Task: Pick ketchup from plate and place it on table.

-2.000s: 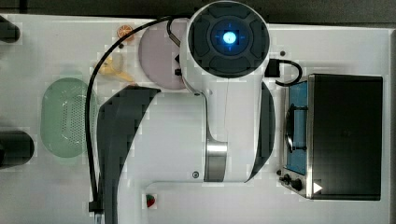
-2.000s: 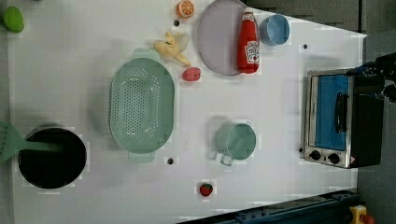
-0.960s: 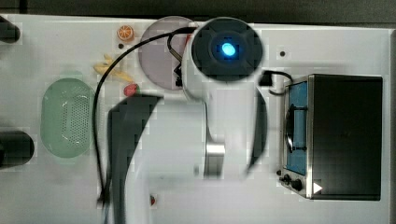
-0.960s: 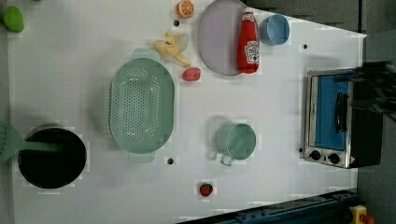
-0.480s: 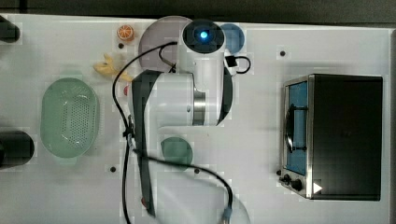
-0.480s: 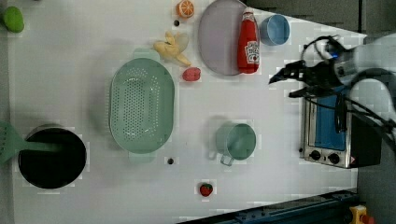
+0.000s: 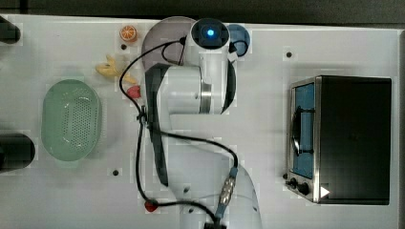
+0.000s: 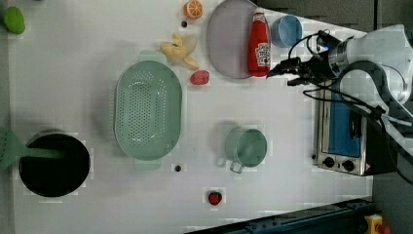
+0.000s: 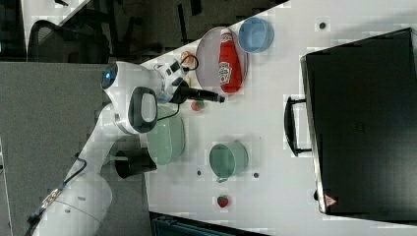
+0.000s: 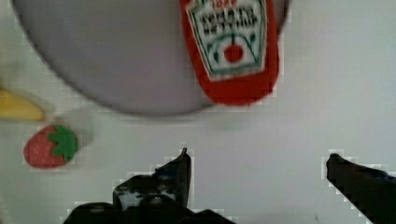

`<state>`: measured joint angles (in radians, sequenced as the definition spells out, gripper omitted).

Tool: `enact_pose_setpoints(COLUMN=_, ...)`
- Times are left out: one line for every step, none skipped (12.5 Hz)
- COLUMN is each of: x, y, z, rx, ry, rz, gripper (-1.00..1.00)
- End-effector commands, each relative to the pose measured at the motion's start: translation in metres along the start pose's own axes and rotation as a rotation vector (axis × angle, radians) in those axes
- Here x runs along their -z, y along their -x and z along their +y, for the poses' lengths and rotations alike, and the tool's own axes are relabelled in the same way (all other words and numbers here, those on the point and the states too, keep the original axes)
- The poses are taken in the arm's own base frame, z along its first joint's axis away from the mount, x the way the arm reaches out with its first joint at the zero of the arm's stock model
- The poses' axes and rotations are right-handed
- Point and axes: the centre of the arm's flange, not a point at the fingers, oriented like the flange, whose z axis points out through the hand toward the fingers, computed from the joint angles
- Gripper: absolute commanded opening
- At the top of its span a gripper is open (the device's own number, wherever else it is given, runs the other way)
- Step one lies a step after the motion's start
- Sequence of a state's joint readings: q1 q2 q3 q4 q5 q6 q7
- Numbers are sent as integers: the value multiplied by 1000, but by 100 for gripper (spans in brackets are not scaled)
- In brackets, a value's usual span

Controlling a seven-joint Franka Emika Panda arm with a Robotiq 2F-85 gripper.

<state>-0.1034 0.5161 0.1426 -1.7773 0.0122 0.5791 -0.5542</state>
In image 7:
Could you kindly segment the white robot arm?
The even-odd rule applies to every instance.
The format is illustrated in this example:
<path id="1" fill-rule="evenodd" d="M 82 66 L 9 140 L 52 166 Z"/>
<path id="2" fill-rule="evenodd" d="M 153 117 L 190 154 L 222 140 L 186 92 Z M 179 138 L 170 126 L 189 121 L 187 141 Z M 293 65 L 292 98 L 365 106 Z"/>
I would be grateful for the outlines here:
<path id="1" fill-rule="evenodd" d="M 253 182 L 238 156 L 212 140 L 177 134 L 174 115 L 221 115 L 236 93 L 231 35 L 221 21 L 194 22 L 179 65 L 145 73 L 148 132 L 160 183 L 181 206 L 181 229 L 263 229 Z"/>

